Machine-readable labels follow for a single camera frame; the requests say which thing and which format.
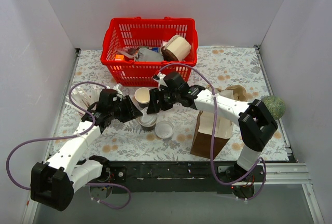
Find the white plastic cup lid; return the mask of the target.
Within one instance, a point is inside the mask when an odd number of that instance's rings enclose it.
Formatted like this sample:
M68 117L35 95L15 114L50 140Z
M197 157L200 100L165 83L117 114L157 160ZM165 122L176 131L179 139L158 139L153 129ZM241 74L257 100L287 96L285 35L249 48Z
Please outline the white plastic cup lid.
M174 133L174 126L169 121L160 121L155 126L155 134L160 139L167 139L172 137Z

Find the black paper coffee cup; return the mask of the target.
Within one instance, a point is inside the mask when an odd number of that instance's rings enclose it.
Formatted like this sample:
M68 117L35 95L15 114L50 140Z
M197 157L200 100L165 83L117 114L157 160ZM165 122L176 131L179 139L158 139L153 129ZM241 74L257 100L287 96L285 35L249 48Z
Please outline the black paper coffee cup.
M150 132L150 131L153 131L156 127L156 122L151 122L151 123L143 123L143 122L140 122L139 121L139 124L142 128L143 131L147 131L147 132Z

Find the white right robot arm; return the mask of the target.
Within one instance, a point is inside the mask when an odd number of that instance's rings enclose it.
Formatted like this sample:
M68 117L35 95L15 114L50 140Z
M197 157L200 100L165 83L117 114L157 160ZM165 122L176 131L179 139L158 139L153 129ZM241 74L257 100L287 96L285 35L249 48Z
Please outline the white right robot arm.
M212 89L199 85L189 86L178 72L167 75L159 73L153 76L158 87L149 92L150 102L147 114L166 111L174 104L217 114L240 128L244 147L234 164L234 173L238 180L249 180L254 174L255 163L278 129L272 114L261 100L251 103L236 101L217 95Z

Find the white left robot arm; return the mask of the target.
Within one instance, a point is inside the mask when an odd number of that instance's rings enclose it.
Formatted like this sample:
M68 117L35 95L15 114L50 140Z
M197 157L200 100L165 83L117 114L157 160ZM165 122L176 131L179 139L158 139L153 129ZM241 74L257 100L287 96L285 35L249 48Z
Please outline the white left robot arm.
M78 162L113 120L125 123L141 116L142 112L129 96L123 96L115 89L103 89L99 100L86 109L75 137L46 162L33 166L31 199L63 211L71 203L74 193L86 184L113 187L115 171L110 168L109 160L91 156L82 165Z

